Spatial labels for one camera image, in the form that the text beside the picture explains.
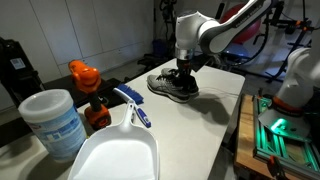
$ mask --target blue handle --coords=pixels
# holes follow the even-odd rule
[[[137,109],[137,114],[138,114],[141,122],[142,122],[147,128],[151,127],[151,122],[148,120],[148,117],[147,117],[146,113],[144,113],[144,112],[142,111],[142,109],[138,108],[138,109]]]

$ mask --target metal frame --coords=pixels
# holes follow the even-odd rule
[[[285,138],[273,134],[267,130],[258,120],[260,112],[259,98],[253,99],[253,118],[254,118],[254,133],[255,133],[255,149],[253,156],[256,159],[267,162],[270,155],[276,155],[283,168],[297,177],[302,179],[320,179],[320,156],[316,147],[311,143],[303,143],[303,155],[307,162],[306,165],[301,165],[294,160],[287,153]],[[271,137],[271,146],[266,141],[265,137]]]

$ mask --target white table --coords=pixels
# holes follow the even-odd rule
[[[193,73],[199,95],[186,104],[153,94],[147,76],[159,75],[162,68],[175,68],[172,60],[128,85],[144,97],[140,107],[146,112],[160,153],[160,179],[207,179],[235,112],[244,77],[203,67]],[[80,113],[87,105],[80,107]],[[118,124],[125,104],[110,109],[112,123]],[[135,124],[142,125],[138,118]],[[72,163],[57,164],[34,135],[25,136],[0,149],[1,179],[66,179]]]

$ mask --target dustpan handle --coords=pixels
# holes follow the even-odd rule
[[[134,104],[135,102],[133,100],[127,102],[127,109],[120,124],[120,128],[124,131],[130,130],[132,127],[131,118],[134,112]]]

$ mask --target wall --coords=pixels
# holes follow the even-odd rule
[[[151,51],[153,1],[0,0],[0,36],[19,41],[40,79],[82,59],[101,72]],[[0,85],[0,111],[13,105]]]
[[[174,6],[176,10],[176,14],[179,15],[181,12],[186,10],[198,10],[200,13],[209,16],[215,17],[219,4],[223,2],[226,4],[225,11],[234,5],[240,3],[246,3],[245,0],[178,0],[177,4]],[[159,11],[159,3],[160,0],[155,0],[155,8],[157,9],[157,37],[165,38],[165,26],[163,25],[162,15]],[[317,0],[306,0],[306,17],[313,21],[313,25],[319,27],[320,26],[320,14],[319,14],[320,2]],[[289,17],[297,20],[302,19],[302,0],[285,0],[285,9],[283,11],[284,14]],[[264,33],[264,26],[260,27],[260,32]],[[265,74],[265,72],[269,72],[271,74],[275,74],[279,67],[282,64],[282,61],[288,55],[291,46],[287,45],[289,42],[294,42],[298,37],[300,31],[297,30],[293,35],[285,35],[283,29],[278,29],[275,27],[270,27],[269,40],[267,42],[266,47],[262,51],[262,53],[255,58],[252,63],[248,63],[247,65],[241,66],[241,68],[246,69],[250,72]],[[307,43],[311,36],[311,33],[308,33],[303,43]],[[263,38],[257,42],[257,45],[252,45],[254,38],[250,39],[244,44],[244,47],[247,49],[250,56],[252,56],[260,47]]]

